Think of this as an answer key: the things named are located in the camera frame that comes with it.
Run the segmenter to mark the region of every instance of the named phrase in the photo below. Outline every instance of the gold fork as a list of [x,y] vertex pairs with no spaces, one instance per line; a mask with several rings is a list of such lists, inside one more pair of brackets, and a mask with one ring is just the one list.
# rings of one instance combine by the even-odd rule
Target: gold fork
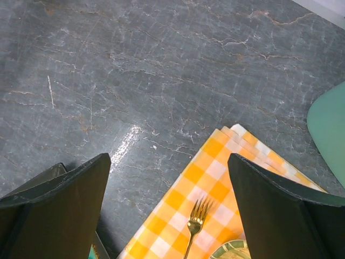
[[209,209],[210,209],[209,201],[207,200],[203,201],[203,199],[201,199],[200,201],[199,200],[196,201],[193,207],[193,210],[190,213],[189,221],[187,223],[187,226],[190,232],[190,238],[189,238],[187,250],[183,256],[183,259],[187,259],[189,249],[193,242],[193,238],[202,229]]

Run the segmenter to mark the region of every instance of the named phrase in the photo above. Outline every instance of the napkin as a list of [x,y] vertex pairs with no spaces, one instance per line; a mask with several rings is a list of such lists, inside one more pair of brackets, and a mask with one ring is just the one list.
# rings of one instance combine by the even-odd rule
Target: napkin
[[187,221],[194,203],[202,197],[209,197],[214,203],[193,241],[190,258],[207,259],[221,244],[245,239],[227,169],[231,153],[239,153],[272,172],[323,191],[241,125],[216,129],[118,259],[182,258],[189,239]]

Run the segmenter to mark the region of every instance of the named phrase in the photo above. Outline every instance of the plate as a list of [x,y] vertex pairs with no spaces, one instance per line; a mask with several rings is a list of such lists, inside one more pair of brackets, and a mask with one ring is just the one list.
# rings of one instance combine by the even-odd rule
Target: plate
[[247,241],[232,240],[222,244],[209,259],[251,259]]

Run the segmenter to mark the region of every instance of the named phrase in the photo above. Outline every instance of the dark stone surface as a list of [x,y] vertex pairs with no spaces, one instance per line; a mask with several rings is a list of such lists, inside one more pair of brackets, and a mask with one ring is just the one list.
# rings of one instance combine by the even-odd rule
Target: dark stone surface
[[345,31],[294,2],[2,0],[0,20],[0,195],[109,152],[112,258],[223,125],[345,196],[306,126],[345,80]]

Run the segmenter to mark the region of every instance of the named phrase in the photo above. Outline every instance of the folded cloth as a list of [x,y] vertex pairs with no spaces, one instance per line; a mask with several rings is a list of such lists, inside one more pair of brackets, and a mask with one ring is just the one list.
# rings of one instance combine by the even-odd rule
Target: folded cloth
[[222,131],[216,129],[118,259],[182,258],[189,239],[188,217],[196,200],[202,197],[211,198],[214,204],[193,241],[190,258],[207,259],[221,244],[245,239],[227,169],[231,153],[239,153],[279,175],[323,191],[239,124],[223,127]]

